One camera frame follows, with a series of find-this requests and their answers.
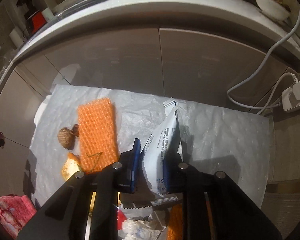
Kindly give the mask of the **white snack wrapper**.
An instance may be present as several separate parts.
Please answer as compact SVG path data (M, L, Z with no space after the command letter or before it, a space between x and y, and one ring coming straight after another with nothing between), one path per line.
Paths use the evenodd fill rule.
M166 118L152 132L142 150L142 172L146 184L156 196L167 195L163 179L163 162L169 148L183 159L178 120L178 103L170 98L163 102Z

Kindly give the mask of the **orange foam fruit net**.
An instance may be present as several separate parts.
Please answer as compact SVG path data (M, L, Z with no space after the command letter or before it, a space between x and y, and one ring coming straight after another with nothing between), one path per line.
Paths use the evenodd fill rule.
M81 168L102 171L119 160L114 106L109 98L93 100L77 110Z

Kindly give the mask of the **orange peel piece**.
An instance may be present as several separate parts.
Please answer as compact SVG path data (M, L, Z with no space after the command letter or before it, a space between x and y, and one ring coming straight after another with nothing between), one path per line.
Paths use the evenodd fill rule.
M67 181L76 172L81 171L81 163L78 156L69 152L67 155L66 162L61 169L61 175L65 181Z

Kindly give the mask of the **brown nut shell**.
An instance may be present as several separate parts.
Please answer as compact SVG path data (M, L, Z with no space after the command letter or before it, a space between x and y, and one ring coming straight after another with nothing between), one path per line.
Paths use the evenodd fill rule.
M57 134L57 139L60 145L67 149L73 150L75 147L76 139L79 137L79 125L74 124L70 129L68 127L63 127L59 130Z

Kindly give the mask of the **red kitchen appliance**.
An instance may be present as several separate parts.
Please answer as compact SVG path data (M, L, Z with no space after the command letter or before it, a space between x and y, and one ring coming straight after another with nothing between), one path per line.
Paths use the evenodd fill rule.
M29 34L33 35L36 33L41 27L43 27L47 21L45 20L42 12L37 10L36 12L27 12L25 15L26 27Z

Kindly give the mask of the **white power strip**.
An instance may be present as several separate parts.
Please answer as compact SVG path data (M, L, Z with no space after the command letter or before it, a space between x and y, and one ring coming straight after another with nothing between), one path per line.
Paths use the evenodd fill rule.
M283 110L287 113L300 110L300 81L285 89L281 95Z

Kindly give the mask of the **white paper towel roll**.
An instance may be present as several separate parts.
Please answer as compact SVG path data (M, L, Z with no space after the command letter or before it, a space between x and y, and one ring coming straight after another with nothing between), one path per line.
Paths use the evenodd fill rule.
M10 32L9 37L17 48L21 47L25 41L23 33L17 26Z

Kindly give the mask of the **white cup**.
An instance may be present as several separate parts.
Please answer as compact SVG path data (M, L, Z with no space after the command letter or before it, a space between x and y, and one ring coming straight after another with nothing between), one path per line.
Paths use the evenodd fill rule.
M42 15L46 22L50 22L54 18L54 14L49 7L42 11Z

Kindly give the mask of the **white bowl on counter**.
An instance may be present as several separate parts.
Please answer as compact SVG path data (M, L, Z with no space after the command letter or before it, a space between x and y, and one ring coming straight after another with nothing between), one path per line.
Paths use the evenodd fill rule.
M290 16L290 12L275 0L256 0L258 7L269 18L276 21L284 21Z

